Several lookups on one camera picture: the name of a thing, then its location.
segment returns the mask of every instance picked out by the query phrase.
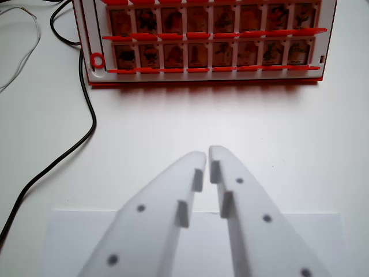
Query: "character card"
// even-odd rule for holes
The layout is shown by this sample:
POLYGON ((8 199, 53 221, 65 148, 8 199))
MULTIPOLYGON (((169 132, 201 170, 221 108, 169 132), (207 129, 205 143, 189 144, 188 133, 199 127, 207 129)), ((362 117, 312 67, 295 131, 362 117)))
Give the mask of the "character card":
POLYGON ((288 9, 284 4, 268 5, 266 30, 285 30, 288 21, 288 9))
POLYGON ((141 44, 140 61, 142 68, 159 68, 159 51, 155 48, 154 44, 141 44))
POLYGON ((208 13, 204 7, 187 8, 187 31, 208 32, 208 13))
POLYGON ((279 40, 264 42, 264 55, 262 65, 281 65, 283 45, 279 40))
POLYGON ((239 42, 237 66, 256 65, 259 47, 255 42, 239 42))
POLYGON ((118 69, 134 69, 136 67, 134 50, 129 45, 116 45, 114 49, 118 69))
POLYGON ((182 13, 177 8, 162 8, 161 9, 161 26, 163 33, 183 33, 182 28, 182 13))
POLYGON ((157 34, 156 14, 151 9, 135 10, 138 33, 157 34))
POLYGON ((291 46, 288 51, 289 65, 305 65, 309 55, 310 45, 306 40, 291 40, 291 46))
POLYGON ((296 4, 294 16, 294 29, 312 28, 314 26, 315 9, 311 3, 296 4))
POLYGON ((208 49, 203 43, 189 44, 189 68, 207 68, 208 49))
POLYGON ((240 32, 260 30, 261 13, 258 5, 242 5, 240 32))
POLYGON ((129 36, 132 33, 131 17, 125 10, 111 10, 110 22, 113 36, 129 36))
POLYGON ((228 42, 213 43, 213 66, 231 66, 233 48, 228 42))
POLYGON ((164 67, 183 68, 183 49, 179 44, 164 44, 164 67))
POLYGON ((235 30, 235 12, 231 6, 214 7, 214 33, 233 33, 235 30))

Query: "screw hole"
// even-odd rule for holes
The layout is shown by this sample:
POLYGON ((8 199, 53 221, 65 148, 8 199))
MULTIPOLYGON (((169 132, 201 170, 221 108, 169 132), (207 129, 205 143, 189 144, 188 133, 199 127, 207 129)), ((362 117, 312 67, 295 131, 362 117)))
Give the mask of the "screw hole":
POLYGON ((271 222, 272 221, 272 217, 270 216, 270 215, 264 215, 263 216, 263 220, 265 221, 265 222, 271 222))
POLYGON ((138 205, 137 210, 138 212, 143 212, 146 209, 145 205, 138 205))
POLYGON ((311 274, 309 269, 303 268, 303 269, 301 269, 301 276, 312 277, 312 274, 311 274))
POLYGON ((118 256, 116 254, 112 254, 108 258, 108 265, 113 266, 117 264, 118 262, 118 256))

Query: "red plastic tab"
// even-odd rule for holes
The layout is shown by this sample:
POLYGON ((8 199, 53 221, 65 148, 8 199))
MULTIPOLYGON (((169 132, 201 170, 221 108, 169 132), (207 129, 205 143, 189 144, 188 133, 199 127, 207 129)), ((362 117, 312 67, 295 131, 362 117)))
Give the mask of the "red plastic tab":
POLYGON ((240 38, 259 38, 265 35, 265 31, 247 31, 240 33, 240 38))
POLYGON ((245 65, 237 67, 237 71, 256 71, 261 67, 261 65, 245 65))
POLYGON ((90 57, 90 61, 91 61, 91 64, 94 68, 104 68, 105 67, 105 58, 102 54, 100 53, 93 53, 91 54, 91 57, 90 57), (96 57, 99 57, 101 59, 101 64, 97 64, 95 62, 95 58, 96 57))
POLYGON ((266 65, 262 66, 263 71, 274 71, 274 70, 282 70, 285 68, 289 68, 289 65, 266 65))
POLYGON ((183 35, 178 35, 177 33, 160 33, 158 34, 162 40, 182 40, 183 35))
POLYGON ((225 67, 213 68, 213 72, 230 72, 235 69, 236 68, 234 68, 233 66, 225 66, 225 67))
POLYGON ((130 0, 135 5, 154 4, 155 0, 130 0))
POLYGON ((109 73, 117 73, 117 74, 135 74, 136 70, 135 69, 110 69, 108 70, 109 73))
POLYGON ((128 0, 101 0, 108 6, 128 5, 128 0))
POLYGON ((131 38, 138 41, 157 40, 157 36, 153 33, 131 33, 131 38))
POLYGON ((136 68, 136 71, 146 74, 160 73, 160 69, 158 68, 136 68))
POLYGON ((296 33, 296 30, 278 30, 278 31, 268 31, 266 36, 288 36, 296 33))
POLYGON ((299 70, 299 71, 304 71, 304 70, 319 70, 320 67, 319 66, 310 66, 310 65, 290 65, 288 70, 299 70))
POLYGON ((215 33, 214 38, 215 39, 231 39, 237 37, 238 33, 215 33))
POLYGON ((188 39, 208 39, 210 37, 209 33, 187 33, 188 39))
POLYGON ((208 72, 210 68, 187 68, 187 72, 208 72))
POLYGON ((160 71, 164 73, 183 73, 183 68, 165 68, 160 69, 160 71))
POLYGON ((103 39, 111 40, 112 42, 131 42, 129 36, 103 36, 103 39))
POLYGON ((328 31, 327 28, 303 28, 300 30, 295 30, 294 36, 314 36, 318 33, 325 33, 328 31))
POLYGON ((159 0, 159 2, 161 4, 165 4, 165 3, 181 3, 182 0, 159 0))

